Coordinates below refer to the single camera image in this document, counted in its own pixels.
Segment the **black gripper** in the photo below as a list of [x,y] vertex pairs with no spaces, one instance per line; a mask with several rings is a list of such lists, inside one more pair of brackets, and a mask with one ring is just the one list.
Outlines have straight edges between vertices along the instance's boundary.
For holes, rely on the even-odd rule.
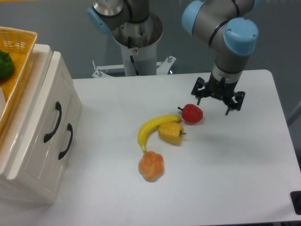
[[197,78],[191,94],[197,99],[197,105],[200,104],[202,98],[206,97],[223,100],[227,106],[225,115],[228,115],[230,111],[241,110],[246,95],[243,91],[234,92],[237,83],[237,81],[234,83],[226,83],[225,78],[218,81],[211,73],[207,83],[201,77]]

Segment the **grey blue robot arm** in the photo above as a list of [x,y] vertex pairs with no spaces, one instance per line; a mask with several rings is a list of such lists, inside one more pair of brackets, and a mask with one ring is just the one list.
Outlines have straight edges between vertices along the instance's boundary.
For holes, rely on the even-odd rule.
[[[245,93],[235,87],[259,35],[256,24],[243,16],[257,5],[256,0],[195,0],[184,10],[185,31],[217,53],[209,80],[197,79],[192,89],[197,99],[213,97],[228,111],[241,109]],[[163,25],[147,0],[97,0],[87,14],[99,32],[112,34],[119,44],[127,76],[157,74]]]

